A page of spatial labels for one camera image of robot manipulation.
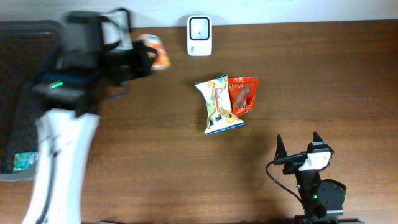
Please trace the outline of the orange Kleenex tissue pack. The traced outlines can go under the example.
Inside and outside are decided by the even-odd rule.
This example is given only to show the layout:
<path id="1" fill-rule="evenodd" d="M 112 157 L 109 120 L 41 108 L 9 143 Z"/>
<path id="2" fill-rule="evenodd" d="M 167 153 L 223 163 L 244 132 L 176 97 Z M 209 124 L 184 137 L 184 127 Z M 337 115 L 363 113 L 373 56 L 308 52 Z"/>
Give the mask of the orange Kleenex tissue pack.
<path id="1" fill-rule="evenodd" d="M 141 34 L 137 37 L 137 40 L 142 40 L 145 46 L 156 50 L 157 56 L 152 64 L 152 70 L 166 70 L 171 66 L 169 56 L 158 36 L 152 34 Z"/>

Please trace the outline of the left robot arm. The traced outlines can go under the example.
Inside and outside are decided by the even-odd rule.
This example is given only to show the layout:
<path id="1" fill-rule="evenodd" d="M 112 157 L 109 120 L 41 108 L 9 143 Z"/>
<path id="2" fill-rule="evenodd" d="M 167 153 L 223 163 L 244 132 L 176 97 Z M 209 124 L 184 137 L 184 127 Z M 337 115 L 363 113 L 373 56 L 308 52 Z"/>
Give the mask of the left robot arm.
<path id="1" fill-rule="evenodd" d="M 71 11 L 65 41 L 50 56 L 31 92 L 43 114 L 36 121 L 38 158 L 24 223 L 81 223 L 81 194 L 88 154 L 100 124 L 100 104 L 111 87 L 149 76 L 158 53 L 132 40 L 131 15 Z"/>

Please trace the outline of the red candy packet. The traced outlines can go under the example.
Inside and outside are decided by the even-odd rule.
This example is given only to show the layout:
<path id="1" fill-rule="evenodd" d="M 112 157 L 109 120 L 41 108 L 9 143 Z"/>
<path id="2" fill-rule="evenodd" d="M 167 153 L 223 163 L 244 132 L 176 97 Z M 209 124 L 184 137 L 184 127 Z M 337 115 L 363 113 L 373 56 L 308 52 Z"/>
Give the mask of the red candy packet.
<path id="1" fill-rule="evenodd" d="M 259 79 L 256 77 L 228 78 L 229 96 L 234 115 L 240 117 L 255 107 L 258 85 Z"/>

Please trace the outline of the green Kleenex tissue pack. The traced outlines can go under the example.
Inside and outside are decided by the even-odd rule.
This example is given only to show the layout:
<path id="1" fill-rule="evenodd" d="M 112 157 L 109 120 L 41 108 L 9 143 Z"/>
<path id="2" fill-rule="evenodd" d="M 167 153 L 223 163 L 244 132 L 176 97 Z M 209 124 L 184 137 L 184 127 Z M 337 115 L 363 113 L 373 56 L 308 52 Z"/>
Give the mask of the green Kleenex tissue pack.
<path id="1" fill-rule="evenodd" d="M 38 158 L 38 152 L 22 152 L 14 155 L 14 172 L 20 172 L 32 167 Z"/>

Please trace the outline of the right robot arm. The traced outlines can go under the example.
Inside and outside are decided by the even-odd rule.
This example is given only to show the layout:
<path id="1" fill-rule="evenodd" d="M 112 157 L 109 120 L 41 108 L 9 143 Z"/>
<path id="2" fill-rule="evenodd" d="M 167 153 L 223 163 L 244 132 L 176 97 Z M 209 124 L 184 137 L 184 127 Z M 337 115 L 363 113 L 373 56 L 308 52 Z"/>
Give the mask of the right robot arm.
<path id="1" fill-rule="evenodd" d="M 269 172 L 268 177 L 279 187 L 292 194 L 303 207 L 304 214 L 294 216 L 295 223 L 361 223 L 358 219 L 341 219 L 347 188 L 341 182 L 321 179 L 320 172 L 325 170 L 334 155 L 334 150 L 317 133 L 307 150 L 288 155 L 281 135 L 277 136 L 274 160 L 266 165 L 282 166 L 284 175 L 293 174 L 297 181 L 298 193 L 294 193 Z"/>

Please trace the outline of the yellow snack bag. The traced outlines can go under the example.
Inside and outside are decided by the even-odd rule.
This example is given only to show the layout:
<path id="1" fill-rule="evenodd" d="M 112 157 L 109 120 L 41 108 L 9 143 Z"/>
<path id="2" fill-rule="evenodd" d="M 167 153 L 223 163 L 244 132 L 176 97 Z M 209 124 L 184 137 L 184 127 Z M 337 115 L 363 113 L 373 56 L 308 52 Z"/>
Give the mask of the yellow snack bag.
<path id="1" fill-rule="evenodd" d="M 206 103 L 208 115 L 205 136 L 223 133 L 245 125 L 245 122 L 232 112 L 227 73 L 212 80 L 196 82 L 195 88 L 202 93 Z"/>

